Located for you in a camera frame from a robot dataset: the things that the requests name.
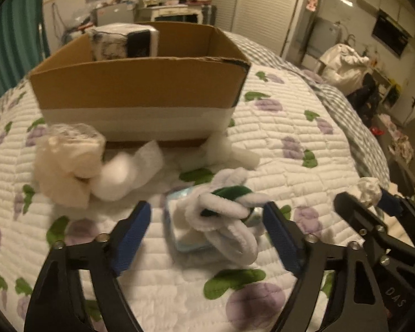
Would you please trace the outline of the small cream knotted cloth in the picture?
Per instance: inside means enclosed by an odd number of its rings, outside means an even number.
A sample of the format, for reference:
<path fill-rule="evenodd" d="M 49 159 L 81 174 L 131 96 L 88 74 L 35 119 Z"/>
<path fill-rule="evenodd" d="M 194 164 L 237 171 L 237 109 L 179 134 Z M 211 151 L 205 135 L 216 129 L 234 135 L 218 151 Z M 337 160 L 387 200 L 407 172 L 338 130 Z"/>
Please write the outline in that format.
<path fill-rule="evenodd" d="M 376 206 L 382 198 L 382 189 L 377 178 L 362 177 L 348 189 L 348 193 L 355 197 L 364 207 Z"/>

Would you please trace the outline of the light blue tissue pack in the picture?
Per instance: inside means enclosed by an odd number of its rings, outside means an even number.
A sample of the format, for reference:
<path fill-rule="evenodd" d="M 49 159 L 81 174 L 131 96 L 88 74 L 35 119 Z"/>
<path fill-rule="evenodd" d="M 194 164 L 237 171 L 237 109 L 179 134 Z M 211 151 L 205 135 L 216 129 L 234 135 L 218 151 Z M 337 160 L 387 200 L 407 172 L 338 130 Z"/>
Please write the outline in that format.
<path fill-rule="evenodd" d="M 260 209 L 268 201 L 243 185 L 200 184 L 167 195 L 167 226 L 180 252 L 214 247 L 237 264 L 252 264 L 264 233 Z"/>

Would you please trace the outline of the cream lace cloth bundle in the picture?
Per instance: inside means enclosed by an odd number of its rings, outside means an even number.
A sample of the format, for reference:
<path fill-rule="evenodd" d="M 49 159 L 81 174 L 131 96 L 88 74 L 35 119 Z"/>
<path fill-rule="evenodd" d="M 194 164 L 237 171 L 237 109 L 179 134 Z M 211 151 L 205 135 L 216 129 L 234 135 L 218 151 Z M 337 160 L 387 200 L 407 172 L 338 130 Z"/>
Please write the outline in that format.
<path fill-rule="evenodd" d="M 86 209 L 89 180 L 102 170 L 106 140 L 88 124 L 53 124 L 37 141 L 34 178 L 52 202 Z"/>

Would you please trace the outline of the black white packaged box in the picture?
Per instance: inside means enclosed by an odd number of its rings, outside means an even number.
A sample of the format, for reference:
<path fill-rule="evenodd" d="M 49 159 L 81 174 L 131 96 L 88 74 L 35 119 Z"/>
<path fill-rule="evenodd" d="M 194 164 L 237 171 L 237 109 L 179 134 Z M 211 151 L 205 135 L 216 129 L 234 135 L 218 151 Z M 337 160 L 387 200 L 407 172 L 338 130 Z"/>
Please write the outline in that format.
<path fill-rule="evenodd" d="M 157 57 L 159 32 L 151 25 L 115 22 L 87 30 L 95 61 Z"/>

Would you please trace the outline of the white floral quilted blanket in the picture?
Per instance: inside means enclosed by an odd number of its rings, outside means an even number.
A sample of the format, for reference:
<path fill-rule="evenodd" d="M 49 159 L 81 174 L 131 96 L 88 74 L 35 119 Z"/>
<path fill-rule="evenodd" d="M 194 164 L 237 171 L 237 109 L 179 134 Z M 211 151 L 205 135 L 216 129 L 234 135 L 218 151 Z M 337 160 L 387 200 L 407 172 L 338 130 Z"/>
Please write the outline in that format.
<path fill-rule="evenodd" d="M 357 233 L 334 210 L 334 197 L 356 184 L 357 164 L 345 133 L 321 99 L 328 90 L 290 68 L 253 66 L 229 125 L 235 148 L 257 153 L 256 169 L 238 183 L 268 195 L 290 220 L 324 242 L 346 245 Z M 185 172 L 186 151 L 164 151 L 165 164 L 146 185 L 117 202 L 93 199 L 79 210 L 56 205 L 34 181 L 36 138 L 45 123 L 32 87 L 22 80 L 0 99 L 0 312 L 16 330 L 52 244 L 92 241 L 151 204 L 151 224 L 119 283 L 145 331 L 269 331 L 295 277 L 267 234 L 250 266 L 214 248 L 185 252 L 175 241 L 175 209 L 223 165 Z"/>

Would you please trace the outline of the white sock pair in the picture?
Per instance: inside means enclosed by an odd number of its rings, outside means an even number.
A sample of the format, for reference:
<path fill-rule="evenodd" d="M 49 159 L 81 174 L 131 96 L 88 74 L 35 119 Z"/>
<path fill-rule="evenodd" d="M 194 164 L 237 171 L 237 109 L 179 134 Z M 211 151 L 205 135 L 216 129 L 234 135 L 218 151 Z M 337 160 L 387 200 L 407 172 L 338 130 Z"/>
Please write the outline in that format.
<path fill-rule="evenodd" d="M 208 165 L 232 164 L 245 169 L 256 169 L 260 156 L 245 148 L 234 147 L 223 133 L 213 133 L 201 146 Z"/>

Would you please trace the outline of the white knotted sock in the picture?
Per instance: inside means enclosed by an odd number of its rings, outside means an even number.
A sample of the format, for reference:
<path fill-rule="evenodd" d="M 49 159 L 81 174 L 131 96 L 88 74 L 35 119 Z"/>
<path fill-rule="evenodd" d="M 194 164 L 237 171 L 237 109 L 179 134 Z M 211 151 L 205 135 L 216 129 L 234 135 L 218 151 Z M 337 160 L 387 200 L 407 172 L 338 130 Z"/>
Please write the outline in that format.
<path fill-rule="evenodd" d="M 163 167 L 164 156 L 156 141 L 134 154 L 120 152 L 90 179 L 90 192 L 98 199 L 114 202 L 147 184 Z"/>

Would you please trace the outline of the white jacket on chair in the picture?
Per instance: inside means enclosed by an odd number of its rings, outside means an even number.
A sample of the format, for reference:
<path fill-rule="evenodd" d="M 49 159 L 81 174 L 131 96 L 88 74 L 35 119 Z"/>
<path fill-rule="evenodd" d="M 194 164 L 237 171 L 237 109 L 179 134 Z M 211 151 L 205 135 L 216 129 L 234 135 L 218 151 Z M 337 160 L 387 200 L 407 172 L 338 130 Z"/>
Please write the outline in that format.
<path fill-rule="evenodd" d="M 352 47 L 338 43 L 320 56 L 324 65 L 321 78 L 348 96 L 362 86 L 370 59 L 360 56 Z"/>

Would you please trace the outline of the black range hood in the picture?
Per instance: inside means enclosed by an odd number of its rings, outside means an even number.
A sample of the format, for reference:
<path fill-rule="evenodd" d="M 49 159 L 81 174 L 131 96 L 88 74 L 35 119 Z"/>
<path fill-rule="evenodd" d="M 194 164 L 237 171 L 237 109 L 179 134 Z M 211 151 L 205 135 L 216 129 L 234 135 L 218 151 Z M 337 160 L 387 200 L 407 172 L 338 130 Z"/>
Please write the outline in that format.
<path fill-rule="evenodd" d="M 400 27 L 389 15 L 379 11 L 372 36 L 400 58 L 407 48 L 410 34 Z"/>

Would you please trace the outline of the open cardboard box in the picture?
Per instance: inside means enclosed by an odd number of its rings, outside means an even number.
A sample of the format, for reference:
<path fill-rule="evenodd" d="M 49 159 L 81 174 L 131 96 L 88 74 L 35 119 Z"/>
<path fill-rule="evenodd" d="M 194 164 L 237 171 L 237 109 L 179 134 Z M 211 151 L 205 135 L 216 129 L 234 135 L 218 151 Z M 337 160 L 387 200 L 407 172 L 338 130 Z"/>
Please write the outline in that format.
<path fill-rule="evenodd" d="M 146 22 L 157 57 L 95 61 L 87 33 L 29 74 L 46 122 L 85 123 L 107 141 L 197 146 L 228 127 L 251 63 L 218 28 Z"/>

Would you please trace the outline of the white louvred wardrobe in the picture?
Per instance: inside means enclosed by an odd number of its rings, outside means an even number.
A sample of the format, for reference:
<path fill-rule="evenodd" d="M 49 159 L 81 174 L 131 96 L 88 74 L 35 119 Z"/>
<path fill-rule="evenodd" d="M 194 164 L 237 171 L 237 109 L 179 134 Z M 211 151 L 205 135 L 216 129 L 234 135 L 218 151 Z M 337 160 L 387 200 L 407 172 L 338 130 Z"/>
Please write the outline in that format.
<path fill-rule="evenodd" d="M 215 26 L 285 56 L 304 0 L 212 0 Z"/>

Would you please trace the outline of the dark suitcase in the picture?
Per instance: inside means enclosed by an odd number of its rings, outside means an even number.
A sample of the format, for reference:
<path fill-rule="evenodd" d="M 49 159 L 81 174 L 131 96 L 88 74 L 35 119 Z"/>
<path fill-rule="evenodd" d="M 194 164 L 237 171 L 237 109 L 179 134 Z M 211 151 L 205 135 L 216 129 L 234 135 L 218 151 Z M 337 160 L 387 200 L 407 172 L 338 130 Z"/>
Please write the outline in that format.
<path fill-rule="evenodd" d="M 202 6 L 202 24 L 215 25 L 217 17 L 217 6 L 213 4 L 206 4 Z"/>

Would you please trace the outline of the teal curtain left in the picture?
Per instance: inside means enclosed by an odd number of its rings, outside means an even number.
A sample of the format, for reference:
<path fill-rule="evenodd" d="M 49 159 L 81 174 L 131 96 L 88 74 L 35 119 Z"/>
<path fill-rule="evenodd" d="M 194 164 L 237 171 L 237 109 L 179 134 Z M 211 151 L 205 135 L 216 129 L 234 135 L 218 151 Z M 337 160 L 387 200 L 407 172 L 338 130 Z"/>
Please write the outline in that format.
<path fill-rule="evenodd" d="M 4 0 L 0 7 L 0 97 L 48 56 L 42 0 Z"/>

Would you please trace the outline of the white dressing table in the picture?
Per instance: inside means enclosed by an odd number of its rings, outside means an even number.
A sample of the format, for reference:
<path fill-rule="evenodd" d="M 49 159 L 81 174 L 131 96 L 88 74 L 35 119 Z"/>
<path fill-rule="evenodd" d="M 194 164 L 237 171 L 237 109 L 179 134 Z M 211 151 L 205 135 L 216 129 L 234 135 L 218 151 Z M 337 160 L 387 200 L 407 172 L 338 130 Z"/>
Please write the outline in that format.
<path fill-rule="evenodd" d="M 196 23 L 203 23 L 202 7 L 199 5 L 175 4 L 139 7 L 134 15 L 135 22 L 154 22 L 165 17 L 195 16 Z"/>

